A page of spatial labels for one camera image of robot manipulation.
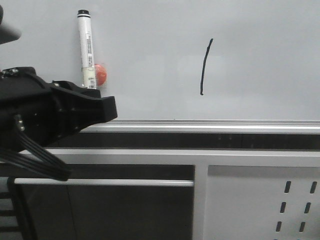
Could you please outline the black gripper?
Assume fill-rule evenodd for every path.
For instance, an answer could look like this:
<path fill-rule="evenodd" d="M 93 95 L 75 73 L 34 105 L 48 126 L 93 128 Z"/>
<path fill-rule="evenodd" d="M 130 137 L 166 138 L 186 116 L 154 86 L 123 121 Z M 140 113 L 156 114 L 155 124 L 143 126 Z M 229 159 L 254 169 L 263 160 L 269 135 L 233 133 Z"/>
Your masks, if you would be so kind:
<path fill-rule="evenodd" d="M 118 117 L 114 96 L 69 81 L 45 82 L 32 67 L 0 72 L 0 151 L 26 150 L 22 136 L 48 146 Z"/>

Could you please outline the grey robot arm link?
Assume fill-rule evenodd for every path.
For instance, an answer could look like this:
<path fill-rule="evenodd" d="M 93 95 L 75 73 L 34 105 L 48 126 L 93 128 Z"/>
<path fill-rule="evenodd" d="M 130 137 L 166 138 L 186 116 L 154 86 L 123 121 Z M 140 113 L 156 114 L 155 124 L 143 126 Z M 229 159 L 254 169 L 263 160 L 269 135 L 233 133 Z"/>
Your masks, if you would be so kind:
<path fill-rule="evenodd" d="M 6 44 L 13 41 L 17 41 L 22 33 L 14 27 L 9 26 L 4 23 L 4 10 L 3 7 L 0 6 L 0 44 Z"/>

